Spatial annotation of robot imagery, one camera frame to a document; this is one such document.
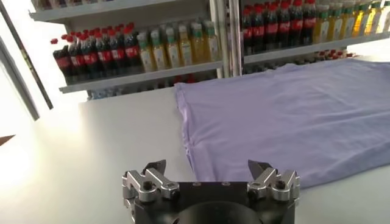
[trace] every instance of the lavender cloth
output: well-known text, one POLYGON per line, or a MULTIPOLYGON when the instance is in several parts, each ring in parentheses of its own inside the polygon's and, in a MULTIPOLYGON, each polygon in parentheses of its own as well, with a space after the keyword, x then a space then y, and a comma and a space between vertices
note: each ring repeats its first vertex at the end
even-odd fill
POLYGON ((199 181, 252 180, 247 160, 302 187, 390 163, 390 64, 352 59, 175 86, 199 181))

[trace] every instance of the coca-cola bottle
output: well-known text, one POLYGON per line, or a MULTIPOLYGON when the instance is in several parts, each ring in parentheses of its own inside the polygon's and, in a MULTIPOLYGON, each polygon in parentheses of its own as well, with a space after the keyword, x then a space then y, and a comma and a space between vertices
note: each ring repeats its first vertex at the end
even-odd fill
POLYGON ((271 4, 265 19, 267 23, 265 27, 266 50, 275 49, 276 36, 278 32, 278 18, 276 15, 276 9, 276 5, 271 4))
POLYGON ((265 50, 264 46, 264 18, 263 18, 263 8, 261 5, 256 5, 256 16, 252 24, 252 43, 253 43, 253 52, 259 53, 265 50))
POLYGON ((288 12, 288 3, 282 2, 279 13, 279 27, 277 42, 279 48, 288 47, 288 35, 290 31, 290 15, 288 12))

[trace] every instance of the shelf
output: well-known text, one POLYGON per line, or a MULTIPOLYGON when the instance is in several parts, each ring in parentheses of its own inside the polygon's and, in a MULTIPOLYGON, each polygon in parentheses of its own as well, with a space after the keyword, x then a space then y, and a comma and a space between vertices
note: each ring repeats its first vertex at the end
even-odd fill
POLYGON ((338 41, 314 44, 303 47, 294 47, 290 49, 283 49, 279 51, 270 51, 244 57, 244 64, 274 60, 278 58, 292 57, 295 55, 308 54, 316 51, 325 51, 330 49, 337 49, 340 47, 346 47, 353 44, 361 44, 375 40, 382 40, 390 37, 390 32, 377 33, 365 37, 348 38, 338 41))
POLYGON ((194 72, 202 72, 214 70, 222 67, 222 61, 209 62, 199 65, 191 65, 180 68, 172 68, 167 70, 142 73, 138 75, 127 75, 115 78, 107 78, 103 80, 89 81, 80 84, 74 84, 60 88, 62 93, 73 93, 84 90, 104 89, 119 85, 126 85, 137 82, 144 82, 148 80, 155 80, 161 78, 172 77, 176 75, 190 74, 194 72))
POLYGON ((62 9, 44 10, 40 12, 30 13, 30 16, 35 21, 63 23, 67 18, 173 1, 178 0, 114 0, 109 2, 98 2, 92 4, 65 7, 62 9))

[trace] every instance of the white table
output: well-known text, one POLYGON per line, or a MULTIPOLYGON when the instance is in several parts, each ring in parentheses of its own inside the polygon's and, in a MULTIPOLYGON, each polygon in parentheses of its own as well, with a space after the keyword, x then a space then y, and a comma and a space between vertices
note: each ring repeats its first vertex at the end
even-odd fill
MULTIPOLYGON (((194 181, 172 88, 56 109, 0 147, 0 223, 125 224, 121 175, 194 181)), ((302 192, 296 223, 389 223, 390 166, 302 192)))

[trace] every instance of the red label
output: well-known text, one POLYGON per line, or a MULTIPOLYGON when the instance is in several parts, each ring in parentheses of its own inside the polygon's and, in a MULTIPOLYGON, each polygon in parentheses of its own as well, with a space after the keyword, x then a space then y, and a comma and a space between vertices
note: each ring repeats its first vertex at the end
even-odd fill
POLYGON ((111 51, 103 51, 103 52, 98 52, 100 61, 111 61, 112 60, 112 55, 111 51))
POLYGON ((315 24, 316 24, 316 19, 315 18, 305 19, 305 21, 303 22, 303 26, 305 28, 312 28, 312 27, 314 27, 315 24))
POLYGON ((302 30, 302 26, 303 26, 303 21, 300 19, 294 19, 292 22, 291 22, 291 29, 292 30, 302 30))
POLYGON ((124 50, 123 49, 112 50, 111 52, 112 52, 112 56, 115 60, 124 58, 124 50))
POLYGON ((87 65, 93 64, 98 61, 98 55, 96 53, 84 55, 84 60, 87 65))
POLYGON ((285 33, 290 31, 290 22, 280 23, 279 32, 285 33))
POLYGON ((264 26, 254 27, 252 33, 255 37, 263 36, 264 35, 264 26))
POLYGON ((244 29, 243 31, 244 33, 244 38, 252 38, 252 29, 251 28, 248 28, 248 29, 244 29))
POLYGON ((278 24, 268 24, 266 26, 266 33, 276 33, 278 32, 278 24))
POLYGON ((140 50, 139 50, 138 46, 137 47, 128 47, 128 48, 126 48, 126 55, 129 58, 137 57, 139 54, 139 51, 140 50))

